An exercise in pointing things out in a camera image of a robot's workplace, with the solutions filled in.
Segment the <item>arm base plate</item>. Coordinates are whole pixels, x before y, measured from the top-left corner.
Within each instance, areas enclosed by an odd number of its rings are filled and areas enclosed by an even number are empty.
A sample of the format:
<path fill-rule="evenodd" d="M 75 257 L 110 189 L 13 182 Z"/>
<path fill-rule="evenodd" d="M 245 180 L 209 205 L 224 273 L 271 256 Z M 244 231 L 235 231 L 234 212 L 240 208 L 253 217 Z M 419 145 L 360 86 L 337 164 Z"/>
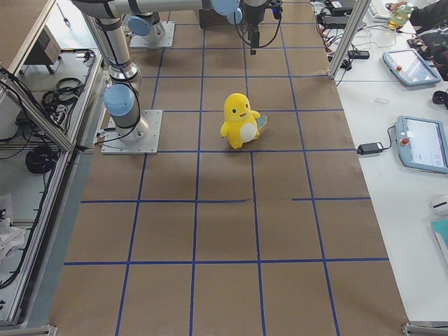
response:
<path fill-rule="evenodd" d="M 128 24 L 132 32 L 130 48 L 157 49 L 170 48 L 174 41 L 175 22 L 162 21 L 150 24 L 143 21 L 131 20 Z"/>
<path fill-rule="evenodd" d="M 162 110 L 142 110 L 141 119 L 137 126 L 129 130 L 116 128 L 112 119 L 109 118 L 108 127 L 114 128 L 107 132 L 102 143 L 101 153 L 105 155 L 137 155 L 156 154 L 162 125 Z"/>

